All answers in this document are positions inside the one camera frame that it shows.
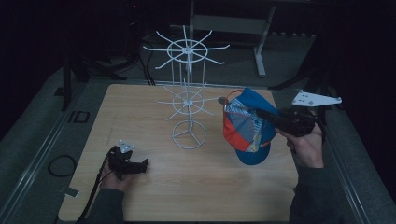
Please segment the cable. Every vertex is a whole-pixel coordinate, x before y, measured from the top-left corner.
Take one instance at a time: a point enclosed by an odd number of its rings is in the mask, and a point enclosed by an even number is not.
[[[105,175],[102,179],[99,180],[99,183],[102,183],[102,181],[108,176],[111,175],[113,173],[113,171],[110,171],[110,173],[108,173],[107,175]]]
[[[82,211],[81,215],[80,215],[79,218],[78,218],[78,221],[83,220],[83,219],[85,218],[85,216],[87,215],[88,210],[90,210],[90,207],[91,207],[93,198],[94,198],[94,196],[95,196],[95,194],[96,194],[96,191],[97,191],[97,189],[98,189],[99,183],[103,180],[103,178],[101,179],[100,177],[101,177],[101,175],[102,175],[102,171],[103,171],[103,169],[104,169],[104,167],[105,167],[105,164],[106,164],[108,155],[110,154],[110,151],[111,151],[111,149],[107,152],[107,154],[106,154],[106,156],[105,156],[105,159],[103,160],[102,166],[101,166],[100,169],[99,169],[99,173],[98,173],[97,176],[96,176],[95,184],[93,185],[93,188],[92,188],[92,191],[91,191],[91,194],[90,194],[90,199],[88,200],[87,205],[85,205],[84,211]]]
[[[55,163],[57,160],[59,160],[59,159],[61,159],[61,158],[68,158],[68,159],[70,159],[71,162],[73,162],[73,172],[72,172],[72,173],[70,173],[70,174],[65,174],[65,175],[60,175],[60,174],[56,174],[55,172],[52,171],[52,164]],[[56,177],[67,177],[67,176],[73,175],[74,172],[76,171],[76,168],[77,168],[77,163],[76,163],[76,161],[75,161],[75,159],[74,159],[73,157],[71,157],[71,156],[69,156],[69,155],[60,155],[60,156],[56,157],[55,159],[53,159],[53,160],[49,163],[49,165],[48,165],[48,167],[47,167],[47,170],[48,170],[49,173],[50,173],[51,175],[53,175],[53,176],[56,176]]]
[[[150,43],[148,43],[148,42],[146,42],[146,41],[144,41],[144,40],[142,40],[144,43],[146,43],[146,44],[149,44],[150,46],[151,46],[151,44]],[[151,74],[150,74],[150,72],[149,72],[149,62],[150,62],[150,60],[151,60],[151,57],[152,57],[152,52],[149,54],[149,56],[148,56],[148,62],[147,62],[147,64],[144,64],[144,62],[143,62],[143,59],[142,59],[142,57],[140,56],[140,55],[138,55],[138,60],[139,60],[139,62],[141,63],[141,65],[142,65],[142,70],[143,70],[143,73],[144,73],[144,75],[145,75],[145,77],[146,77],[146,81],[148,82],[148,84],[149,85],[152,85],[152,86],[155,86],[155,81],[154,81],[154,79],[152,78],[152,76],[151,76]]]
[[[121,75],[122,73],[124,73],[124,72],[126,72],[126,71],[128,71],[128,70],[131,70],[136,64],[137,64],[137,57],[136,57],[136,59],[134,60],[134,64],[131,64],[131,65],[129,65],[128,67],[126,67],[126,68],[124,68],[124,69],[122,69],[122,70],[116,71],[116,74],[117,74],[117,75]]]
[[[324,144],[326,142],[326,129],[317,115],[313,115],[313,117],[315,119],[315,123],[319,126],[320,131],[322,132],[322,144]]]

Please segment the blue cap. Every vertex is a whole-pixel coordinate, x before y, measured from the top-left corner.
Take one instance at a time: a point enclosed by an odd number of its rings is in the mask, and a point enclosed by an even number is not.
[[[278,115],[278,111],[267,100],[265,100],[264,97],[250,88],[245,88],[244,91],[235,99],[249,108],[249,110],[251,110],[250,114],[253,122],[261,125],[261,138],[260,142],[257,143],[258,150],[253,152],[243,151],[236,148],[236,155],[238,156],[239,160],[246,165],[259,164],[267,158],[271,148],[271,140],[275,137],[276,131],[274,125],[271,122],[269,122],[267,119],[259,118],[256,115],[255,109],[265,110],[276,115]]]

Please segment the white bracket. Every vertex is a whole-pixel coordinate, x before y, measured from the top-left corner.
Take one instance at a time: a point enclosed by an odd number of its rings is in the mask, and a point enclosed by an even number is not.
[[[329,96],[323,96],[314,93],[300,91],[291,103],[293,105],[302,105],[302,106],[319,106],[319,105],[336,105],[336,104],[341,104],[342,102],[343,101],[341,97],[333,98]]]
[[[129,144],[129,143],[123,141],[123,140],[120,140],[120,151],[122,153],[126,153],[126,152],[129,152],[129,151],[132,151],[132,149],[134,149],[134,145]]]

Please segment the wire display stand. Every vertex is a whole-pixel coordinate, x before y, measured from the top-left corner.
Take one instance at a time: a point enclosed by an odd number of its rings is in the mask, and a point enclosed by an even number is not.
[[[186,120],[182,120],[175,126],[174,130],[172,131],[172,139],[179,147],[185,149],[194,149],[200,147],[206,140],[206,129],[204,125],[194,120],[192,118],[192,115],[200,111],[204,111],[210,115],[213,115],[209,111],[205,110],[205,102],[218,99],[205,99],[204,97],[204,88],[206,85],[206,61],[210,61],[216,64],[224,64],[224,62],[217,62],[213,59],[208,58],[207,54],[210,50],[227,49],[228,47],[230,47],[230,45],[219,48],[207,48],[203,42],[205,39],[210,37],[212,31],[210,31],[208,35],[206,35],[199,41],[187,38],[185,26],[183,26],[183,34],[184,39],[172,41],[157,32],[157,35],[159,37],[169,42],[168,47],[166,49],[149,49],[146,47],[143,48],[153,51],[165,51],[168,54],[169,60],[163,63],[161,66],[155,67],[155,69],[161,69],[167,64],[171,64],[172,90],[168,86],[164,86],[164,88],[172,93],[173,99],[171,102],[156,102],[160,104],[172,105],[172,107],[175,109],[176,112],[167,120],[172,119],[177,114],[187,116]],[[198,62],[203,62],[202,83],[198,85],[192,85],[192,65]],[[174,63],[178,63],[179,82],[175,81],[176,71]]]

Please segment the black cable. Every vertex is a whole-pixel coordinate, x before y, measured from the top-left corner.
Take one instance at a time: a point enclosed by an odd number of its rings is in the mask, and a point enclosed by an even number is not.
[[[121,70],[121,69],[118,69],[117,71],[115,71],[115,73],[116,73],[117,75],[120,75],[120,74],[122,74],[122,73],[124,73],[124,72],[126,72],[126,71],[128,71],[128,70],[130,70],[130,69],[132,69],[132,68],[134,68],[134,66],[137,64],[137,61],[138,61],[138,59],[137,59],[137,56],[136,56],[136,58],[134,59],[133,64],[129,65],[129,66],[126,67],[126,68],[123,68],[122,70]]]
[[[88,200],[87,205],[85,205],[84,211],[82,211],[81,215],[78,218],[78,221],[83,220],[85,218],[85,216],[87,215],[88,210],[90,210],[90,207],[91,207],[93,198],[94,198],[94,196],[96,194],[96,191],[98,189],[98,186],[99,186],[100,182],[103,180],[103,178],[101,179],[100,177],[102,175],[102,171],[103,171],[103,169],[105,167],[105,164],[106,164],[106,161],[107,161],[107,158],[108,158],[108,154],[110,154],[110,151],[111,151],[111,149],[107,152],[107,154],[105,156],[105,159],[103,160],[102,166],[99,169],[99,173],[96,176],[95,184],[93,185],[93,188],[92,188],[92,191],[91,191],[91,194],[90,194],[90,199]]]
[[[110,173],[108,173],[107,175],[105,175],[102,179],[99,180],[99,183],[102,183],[102,181],[108,176],[111,175],[113,173],[113,171],[110,171]]]
[[[149,42],[143,40],[143,43],[146,43],[146,44],[150,45],[151,48],[153,48],[152,45],[151,45]],[[150,78],[151,84],[152,84],[153,86],[155,86],[154,79],[152,78],[151,73],[149,72],[149,62],[151,61],[152,53],[153,53],[153,51],[152,51],[152,52],[149,54],[149,56],[148,56],[148,62],[147,62],[147,64],[146,64],[146,72],[147,72],[147,74],[148,74],[148,77]]]
[[[107,66],[107,68],[113,72],[117,72],[118,70],[125,68],[126,66],[129,66],[132,68],[137,63],[137,55],[135,57],[133,55],[127,55],[127,56],[125,56],[125,60],[126,61],[123,63],[110,65],[110,66]]]
[[[60,174],[56,174],[55,172],[52,171],[52,164],[55,163],[57,160],[59,160],[59,159],[61,159],[61,158],[68,158],[68,159],[70,159],[71,162],[73,162],[73,172],[72,172],[72,173],[70,173],[70,174],[65,174],[65,175],[60,175]],[[71,157],[71,156],[69,156],[69,155],[60,155],[60,156],[56,157],[55,159],[53,159],[53,160],[49,163],[49,165],[48,165],[48,167],[47,167],[47,170],[48,170],[49,173],[50,173],[51,175],[53,175],[53,176],[56,176],[56,177],[67,177],[67,176],[73,175],[74,172],[76,171],[76,168],[77,168],[77,163],[76,163],[76,161],[75,161],[75,159],[74,159],[73,157]]]
[[[317,115],[313,115],[313,117],[315,119],[315,123],[319,126],[320,131],[322,132],[322,144],[324,144],[326,142],[326,132],[324,129],[323,122],[320,121],[320,118]]]
[[[144,73],[144,75],[145,75],[145,77],[146,77],[146,81],[148,82],[148,84],[151,86],[155,86],[155,81],[154,81],[154,79],[151,77],[151,75],[150,75],[150,73],[149,73],[149,69],[148,69],[148,67],[144,64],[144,62],[143,62],[143,59],[142,59],[142,57],[140,57],[139,56],[139,62],[142,64],[142,67],[143,67],[143,73]]]

